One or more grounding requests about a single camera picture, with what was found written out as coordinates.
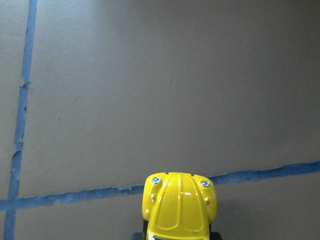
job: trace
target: yellow car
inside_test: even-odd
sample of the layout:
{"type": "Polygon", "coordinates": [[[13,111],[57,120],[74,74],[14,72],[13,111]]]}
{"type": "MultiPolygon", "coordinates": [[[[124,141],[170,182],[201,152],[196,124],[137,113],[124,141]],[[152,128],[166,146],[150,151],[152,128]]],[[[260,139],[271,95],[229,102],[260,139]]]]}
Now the yellow car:
{"type": "Polygon", "coordinates": [[[220,240],[211,233],[217,215],[215,186],[183,172],[150,175],[142,199],[143,233],[132,240],[220,240]]]}

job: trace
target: blue tape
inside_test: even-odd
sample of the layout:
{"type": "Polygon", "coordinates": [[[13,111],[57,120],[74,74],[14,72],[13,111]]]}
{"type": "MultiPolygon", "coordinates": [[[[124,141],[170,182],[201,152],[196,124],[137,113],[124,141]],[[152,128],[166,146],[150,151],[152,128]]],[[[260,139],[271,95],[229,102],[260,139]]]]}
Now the blue tape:
{"type": "MultiPolygon", "coordinates": [[[[264,170],[228,172],[226,174],[209,176],[209,178],[214,182],[215,185],[220,185],[294,176],[301,174],[310,174],[317,172],[320,172],[320,161],[291,164],[264,170]]],[[[144,185],[139,184],[125,188],[117,188],[115,186],[110,186],[105,188],[95,188],[75,192],[57,193],[47,196],[33,196],[25,198],[0,200],[0,211],[34,208],[54,204],[56,202],[60,202],[61,204],[67,204],[84,200],[104,199],[112,196],[141,194],[143,193],[143,191],[144,185]]]]}
{"type": "MultiPolygon", "coordinates": [[[[35,35],[37,0],[30,0],[28,20],[25,34],[25,45],[22,62],[23,85],[19,91],[18,111],[15,123],[14,146],[15,153],[12,156],[10,183],[8,199],[13,200],[19,196],[19,174],[21,170],[21,160],[23,153],[23,137],[25,133],[25,122],[28,103],[28,85],[30,84],[30,71],[32,61],[32,50],[35,35]]],[[[8,210],[5,215],[4,240],[13,240],[15,238],[16,210],[8,210]]]]}

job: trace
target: yellow toy car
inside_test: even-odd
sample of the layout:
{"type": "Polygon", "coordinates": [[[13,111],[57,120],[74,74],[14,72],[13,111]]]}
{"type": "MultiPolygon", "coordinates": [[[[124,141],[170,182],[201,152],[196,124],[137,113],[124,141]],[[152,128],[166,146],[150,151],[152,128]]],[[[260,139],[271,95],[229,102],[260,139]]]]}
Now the yellow toy car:
{"type": "Polygon", "coordinates": [[[142,198],[143,232],[132,240],[221,240],[211,232],[217,215],[215,186],[182,172],[150,175],[142,198]]]}

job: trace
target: car body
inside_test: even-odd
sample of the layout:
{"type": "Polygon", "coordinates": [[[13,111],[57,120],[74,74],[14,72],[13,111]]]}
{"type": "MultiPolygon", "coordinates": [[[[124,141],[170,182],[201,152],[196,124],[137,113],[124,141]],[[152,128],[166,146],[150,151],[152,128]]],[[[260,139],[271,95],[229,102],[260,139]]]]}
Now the car body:
{"type": "Polygon", "coordinates": [[[144,185],[142,216],[146,240],[209,240],[217,215],[216,190],[201,175],[160,172],[144,185]]]}

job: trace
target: tape strip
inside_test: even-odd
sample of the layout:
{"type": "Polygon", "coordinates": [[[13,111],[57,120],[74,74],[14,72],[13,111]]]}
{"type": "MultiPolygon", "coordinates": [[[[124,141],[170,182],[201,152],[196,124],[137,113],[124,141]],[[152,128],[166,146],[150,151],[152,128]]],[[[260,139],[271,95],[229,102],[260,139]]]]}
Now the tape strip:
{"type": "MultiPolygon", "coordinates": [[[[320,161],[291,164],[264,170],[228,172],[221,175],[209,176],[209,178],[214,182],[215,185],[220,185],[294,176],[301,174],[310,174],[317,172],[320,172],[320,161]]],[[[56,202],[60,202],[61,204],[67,204],[83,200],[104,199],[112,196],[141,194],[143,193],[143,191],[144,185],[139,184],[126,188],[117,188],[115,186],[110,186],[105,188],[95,188],[75,192],[57,193],[47,196],[33,196],[25,198],[0,200],[0,211],[34,208],[54,204],[56,202]]]]}
{"type": "MultiPolygon", "coordinates": [[[[21,160],[23,151],[23,137],[25,133],[25,122],[28,103],[28,85],[30,84],[30,71],[32,61],[32,49],[34,44],[35,23],[36,23],[37,0],[30,0],[28,20],[26,26],[24,54],[22,62],[23,85],[19,91],[18,111],[15,123],[14,146],[15,153],[12,156],[10,183],[8,199],[13,200],[19,196],[19,174],[21,170],[21,160]]],[[[5,240],[15,238],[16,210],[8,210],[5,215],[4,236],[5,240]]]]}

